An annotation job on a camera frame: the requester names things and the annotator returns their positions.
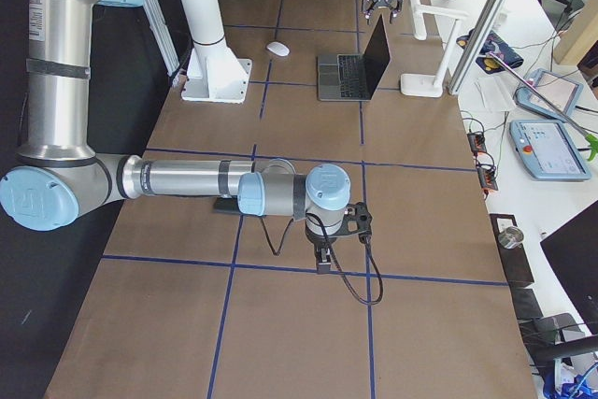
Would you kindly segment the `grey laptop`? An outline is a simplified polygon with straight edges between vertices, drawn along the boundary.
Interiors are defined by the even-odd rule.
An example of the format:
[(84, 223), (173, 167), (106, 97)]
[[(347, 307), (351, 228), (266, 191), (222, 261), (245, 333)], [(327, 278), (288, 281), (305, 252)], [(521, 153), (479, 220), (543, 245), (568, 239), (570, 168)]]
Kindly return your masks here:
[(385, 24), (379, 16), (363, 54), (318, 56), (319, 99), (337, 102), (371, 100), (390, 59)]

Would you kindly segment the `black mouse pad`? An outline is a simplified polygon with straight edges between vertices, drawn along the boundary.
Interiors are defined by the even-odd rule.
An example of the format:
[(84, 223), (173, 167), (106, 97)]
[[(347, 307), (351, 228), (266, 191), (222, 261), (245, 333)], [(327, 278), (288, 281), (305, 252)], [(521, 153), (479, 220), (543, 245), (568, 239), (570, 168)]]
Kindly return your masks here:
[(222, 214), (241, 214), (237, 201), (234, 198), (217, 198), (213, 204), (213, 210)]

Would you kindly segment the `white computer mouse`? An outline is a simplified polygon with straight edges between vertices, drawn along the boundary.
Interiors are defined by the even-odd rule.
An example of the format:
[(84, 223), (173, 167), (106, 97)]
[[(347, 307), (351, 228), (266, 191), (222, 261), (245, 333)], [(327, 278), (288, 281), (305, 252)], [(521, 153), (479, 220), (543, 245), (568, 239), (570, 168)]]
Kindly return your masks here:
[(290, 49), (278, 41), (268, 43), (266, 49), (278, 57), (286, 57), (290, 54)]

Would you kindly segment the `black usb hub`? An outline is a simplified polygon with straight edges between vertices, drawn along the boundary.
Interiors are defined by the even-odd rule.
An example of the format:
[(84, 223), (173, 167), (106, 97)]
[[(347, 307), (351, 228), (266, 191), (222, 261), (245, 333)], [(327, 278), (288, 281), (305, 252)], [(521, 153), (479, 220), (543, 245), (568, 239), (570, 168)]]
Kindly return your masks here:
[(486, 194), (497, 192), (498, 185), (496, 182), (495, 171), (491, 168), (487, 168), (484, 164), (478, 164), (476, 169), (482, 191)]
[(468, 133), (467, 140), (470, 146), (470, 150), (474, 155), (487, 152), (486, 138), (483, 132)]

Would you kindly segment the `metal cup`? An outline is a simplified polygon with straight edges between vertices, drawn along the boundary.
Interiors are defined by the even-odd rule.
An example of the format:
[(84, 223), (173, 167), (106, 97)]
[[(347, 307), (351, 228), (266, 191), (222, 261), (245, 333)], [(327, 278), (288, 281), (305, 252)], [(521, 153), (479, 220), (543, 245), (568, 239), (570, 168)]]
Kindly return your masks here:
[(497, 236), (498, 244), (503, 249), (514, 249), (520, 246), (524, 240), (524, 233), (517, 226), (508, 226), (499, 232)]

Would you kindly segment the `upper teach pendant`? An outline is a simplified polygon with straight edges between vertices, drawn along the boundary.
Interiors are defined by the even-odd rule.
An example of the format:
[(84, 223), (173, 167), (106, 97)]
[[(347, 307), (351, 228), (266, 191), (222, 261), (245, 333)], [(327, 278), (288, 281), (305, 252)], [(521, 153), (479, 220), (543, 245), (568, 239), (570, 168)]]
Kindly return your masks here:
[[(528, 77), (528, 81), (567, 116), (573, 112), (582, 93), (582, 85), (579, 82), (560, 77), (542, 68), (536, 69)], [(525, 87), (517, 88), (515, 100), (518, 106), (535, 114), (548, 119), (559, 118), (549, 105)]]

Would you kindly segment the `teach pendant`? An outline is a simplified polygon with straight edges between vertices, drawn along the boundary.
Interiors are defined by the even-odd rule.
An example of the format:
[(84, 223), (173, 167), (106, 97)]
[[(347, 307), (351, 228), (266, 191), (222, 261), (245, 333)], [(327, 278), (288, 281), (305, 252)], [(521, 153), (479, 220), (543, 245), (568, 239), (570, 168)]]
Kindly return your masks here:
[(585, 181), (591, 171), (558, 120), (519, 120), (509, 133), (524, 167), (543, 181)]
[[(528, 81), (567, 116), (573, 112), (582, 93), (582, 85), (579, 82), (560, 77), (542, 68), (536, 69), (528, 77)], [(518, 106), (535, 114), (548, 119), (559, 118), (549, 105), (525, 87), (517, 88), (515, 100)]]

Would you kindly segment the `lower teach pendant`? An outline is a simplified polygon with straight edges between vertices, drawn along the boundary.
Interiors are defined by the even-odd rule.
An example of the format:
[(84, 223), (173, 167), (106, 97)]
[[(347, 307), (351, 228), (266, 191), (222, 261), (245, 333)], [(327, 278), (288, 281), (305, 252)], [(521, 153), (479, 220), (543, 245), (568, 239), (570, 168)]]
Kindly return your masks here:
[(519, 120), (509, 133), (524, 167), (543, 181), (585, 181), (591, 171), (558, 120)]

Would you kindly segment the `black monitor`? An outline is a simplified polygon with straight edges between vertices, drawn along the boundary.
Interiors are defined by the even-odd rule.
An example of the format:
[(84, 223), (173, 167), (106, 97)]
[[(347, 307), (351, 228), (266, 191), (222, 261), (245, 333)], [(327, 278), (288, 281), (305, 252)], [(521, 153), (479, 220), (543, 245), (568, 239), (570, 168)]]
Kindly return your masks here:
[(580, 317), (597, 333), (597, 203), (541, 242), (548, 263)]

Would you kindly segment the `aluminium frame post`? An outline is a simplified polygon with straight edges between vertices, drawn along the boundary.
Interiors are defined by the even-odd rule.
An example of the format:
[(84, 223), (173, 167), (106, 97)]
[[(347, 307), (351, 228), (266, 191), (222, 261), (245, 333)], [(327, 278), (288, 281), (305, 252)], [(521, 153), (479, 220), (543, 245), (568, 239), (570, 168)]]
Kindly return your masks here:
[(476, 26), (470, 36), (463, 56), (460, 58), (452, 79), (448, 85), (448, 93), (458, 95), (469, 70), (474, 65), (483, 43), (504, 4), (505, 0), (487, 0), (481, 10)]

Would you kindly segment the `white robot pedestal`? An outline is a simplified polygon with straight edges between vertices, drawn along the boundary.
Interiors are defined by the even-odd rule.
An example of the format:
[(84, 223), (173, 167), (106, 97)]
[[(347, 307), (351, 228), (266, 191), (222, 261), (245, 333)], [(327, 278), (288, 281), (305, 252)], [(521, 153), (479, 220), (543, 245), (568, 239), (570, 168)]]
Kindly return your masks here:
[(228, 47), (218, 0), (181, 0), (192, 38), (186, 101), (240, 104), (245, 100), (252, 60)]

